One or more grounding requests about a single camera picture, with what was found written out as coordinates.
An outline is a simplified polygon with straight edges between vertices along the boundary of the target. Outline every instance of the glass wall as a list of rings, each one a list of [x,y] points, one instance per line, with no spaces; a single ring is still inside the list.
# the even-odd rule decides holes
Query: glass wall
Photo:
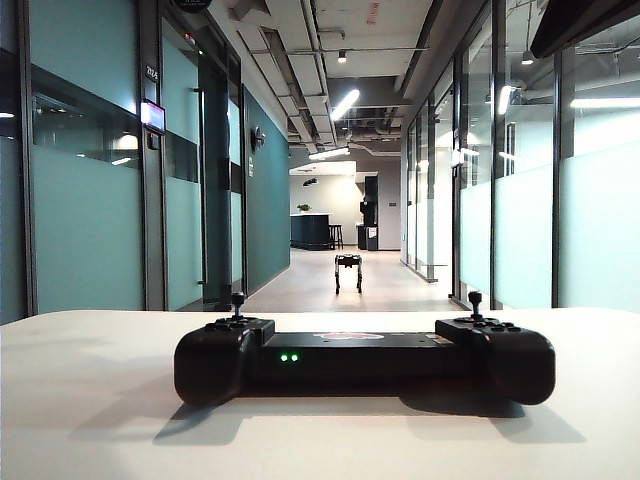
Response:
[[[551,306],[553,58],[529,45],[543,11],[507,1],[505,85],[498,115],[504,144],[495,183],[495,292],[508,307]]]
[[[242,290],[242,155],[239,89],[229,88],[229,158],[231,160],[231,283],[234,291]]]
[[[460,192],[460,280],[467,290],[490,292],[491,241],[491,16],[462,56],[464,163]]]
[[[198,53],[162,22],[169,309],[202,298],[202,211],[199,170]]]
[[[416,120],[416,270],[433,279],[433,173],[429,164],[429,105]]]
[[[29,10],[38,310],[142,309],[136,2]]]
[[[451,162],[453,153],[453,65],[450,65],[433,91],[433,142],[429,165],[432,173],[429,211],[430,241],[434,276],[441,290],[451,290]]]
[[[452,84],[450,65],[416,118],[415,172],[408,172],[410,181],[415,179],[417,200],[415,238],[409,237],[411,245],[415,241],[416,263],[411,266],[428,282],[445,279],[446,288],[451,263]]]
[[[25,316],[20,84],[16,11],[0,2],[0,325]]]
[[[640,17],[580,42],[560,166],[560,306],[640,311]]]
[[[409,127],[407,143],[407,264],[416,265],[416,124]]]

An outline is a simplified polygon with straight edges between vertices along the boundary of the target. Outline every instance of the tiled floor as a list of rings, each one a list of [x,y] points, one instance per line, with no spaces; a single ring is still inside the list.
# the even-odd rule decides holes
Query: tiled floor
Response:
[[[335,293],[336,253],[363,257],[363,293],[356,289],[357,270],[340,267],[340,294]],[[428,284],[400,263],[400,252],[291,250],[291,266],[252,295],[250,312],[407,312],[459,310],[450,302],[448,282]]]

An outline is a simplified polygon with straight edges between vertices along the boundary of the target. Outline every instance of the black controller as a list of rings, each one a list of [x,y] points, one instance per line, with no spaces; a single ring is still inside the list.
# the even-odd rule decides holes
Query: black controller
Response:
[[[479,292],[469,317],[436,321],[421,333],[276,333],[273,320],[235,314],[186,334],[174,356],[178,395],[190,405],[219,405],[245,386],[425,382],[488,377],[497,393],[528,405],[555,386],[555,352],[539,333],[484,318]]]

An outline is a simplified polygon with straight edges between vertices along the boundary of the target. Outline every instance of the sticker on controller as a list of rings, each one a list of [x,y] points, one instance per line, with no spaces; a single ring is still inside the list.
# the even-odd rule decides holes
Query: sticker on controller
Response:
[[[314,337],[324,338],[325,340],[379,340],[384,335],[375,333],[355,333],[355,332],[331,332],[331,333],[315,333]]]

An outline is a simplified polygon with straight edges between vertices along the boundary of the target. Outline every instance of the table surface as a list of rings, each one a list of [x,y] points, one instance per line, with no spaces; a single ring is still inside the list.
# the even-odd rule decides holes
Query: table surface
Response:
[[[280,331],[432,331],[459,315],[264,317]],[[2,327],[2,478],[640,478],[640,315],[495,312],[554,344],[556,390],[541,405],[423,388],[191,410],[173,389],[173,352],[218,316],[71,311]]]

